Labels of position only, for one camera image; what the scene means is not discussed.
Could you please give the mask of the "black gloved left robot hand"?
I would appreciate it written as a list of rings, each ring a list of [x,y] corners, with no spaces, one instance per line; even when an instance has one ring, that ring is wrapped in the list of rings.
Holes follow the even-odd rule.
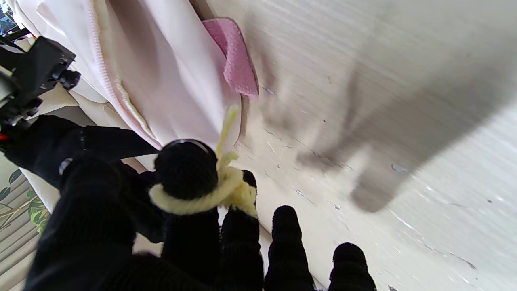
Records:
[[[46,225],[28,273],[27,291],[313,291],[314,281],[302,244],[296,211],[280,206],[273,215],[269,267],[263,272],[256,181],[248,170],[229,164],[234,153],[216,158],[193,140],[164,147],[155,160],[153,200],[164,208],[169,199],[224,197],[228,206],[218,223],[218,202],[202,210],[164,214],[159,257],[132,251],[136,223],[123,206],[135,193],[129,177],[115,185],[81,185],[59,189],[61,198]]]

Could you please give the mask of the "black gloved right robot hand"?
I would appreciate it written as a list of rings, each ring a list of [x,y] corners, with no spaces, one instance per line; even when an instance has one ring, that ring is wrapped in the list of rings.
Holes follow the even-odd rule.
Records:
[[[1,143],[7,160],[59,189],[72,181],[118,186],[115,163],[158,152],[132,130],[82,127],[53,115],[41,115],[29,127],[7,135]]]

